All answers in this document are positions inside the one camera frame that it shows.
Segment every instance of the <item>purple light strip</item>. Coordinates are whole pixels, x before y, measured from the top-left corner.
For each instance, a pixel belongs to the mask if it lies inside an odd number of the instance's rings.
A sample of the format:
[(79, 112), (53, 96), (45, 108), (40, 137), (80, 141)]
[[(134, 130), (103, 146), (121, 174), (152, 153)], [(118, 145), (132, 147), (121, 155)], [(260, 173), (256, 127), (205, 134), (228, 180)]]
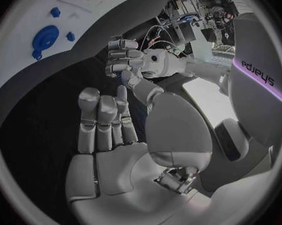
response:
[(242, 73), (246, 74), (247, 76), (249, 76), (250, 78), (252, 78), (255, 82), (257, 82), (259, 85), (261, 85), (262, 87), (264, 87), (267, 91), (269, 91), (272, 95), (274, 95), (276, 98), (278, 98), (281, 102), (282, 102), (282, 94), (276, 90), (274, 87), (268, 87), (264, 81), (258, 80), (257, 77), (253, 76), (251, 72), (245, 70), (242, 68), (242, 65), (237, 62), (235, 59), (233, 59), (232, 64), (238, 69), (240, 70)]

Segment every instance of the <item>logo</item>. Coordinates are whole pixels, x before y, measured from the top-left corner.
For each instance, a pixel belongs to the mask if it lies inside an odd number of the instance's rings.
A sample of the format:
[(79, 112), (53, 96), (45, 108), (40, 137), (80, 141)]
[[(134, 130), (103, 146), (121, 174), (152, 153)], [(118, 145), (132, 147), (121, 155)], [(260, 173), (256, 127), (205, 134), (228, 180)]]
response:
[(269, 84), (270, 86), (274, 86), (274, 79), (268, 75), (266, 75), (263, 71), (260, 69), (254, 67), (252, 63), (246, 63), (245, 61), (242, 61), (242, 67), (245, 67), (248, 71), (255, 74), (257, 77), (260, 77), (265, 84)]

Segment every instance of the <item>blue screw cap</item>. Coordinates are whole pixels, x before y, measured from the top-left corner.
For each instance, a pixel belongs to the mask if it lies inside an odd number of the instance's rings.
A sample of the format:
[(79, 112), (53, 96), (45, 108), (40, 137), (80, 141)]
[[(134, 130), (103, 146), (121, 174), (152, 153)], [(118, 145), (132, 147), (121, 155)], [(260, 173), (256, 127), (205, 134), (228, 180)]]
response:
[(54, 17), (54, 18), (58, 18), (61, 14), (61, 11), (58, 9), (58, 7), (54, 7), (51, 11), (50, 11), (51, 15)]
[(50, 48), (56, 41), (59, 35), (59, 30), (56, 26), (50, 25), (42, 28), (34, 37), (32, 46), (34, 51), (32, 56), (36, 60), (42, 58), (42, 51)]
[(68, 34), (66, 35), (67, 39), (71, 42), (73, 42), (75, 40), (75, 36), (72, 32), (68, 32)]

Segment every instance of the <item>blue plastic part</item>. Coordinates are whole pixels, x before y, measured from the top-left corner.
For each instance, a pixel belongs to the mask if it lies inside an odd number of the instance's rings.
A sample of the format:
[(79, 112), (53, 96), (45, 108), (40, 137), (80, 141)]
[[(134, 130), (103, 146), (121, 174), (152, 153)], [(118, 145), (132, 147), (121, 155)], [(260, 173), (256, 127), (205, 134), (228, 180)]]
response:
[(75, 36), (72, 32), (68, 32), (68, 34), (66, 35), (67, 39), (71, 42), (73, 42), (75, 40)]
[(50, 48), (56, 41), (59, 35), (59, 30), (56, 26), (50, 25), (42, 28), (32, 41), (33, 53), (32, 56), (36, 60), (42, 58), (42, 51)]
[(58, 18), (61, 14), (61, 11), (58, 9), (58, 7), (54, 7), (51, 11), (50, 11), (51, 15), (54, 17), (54, 18)]

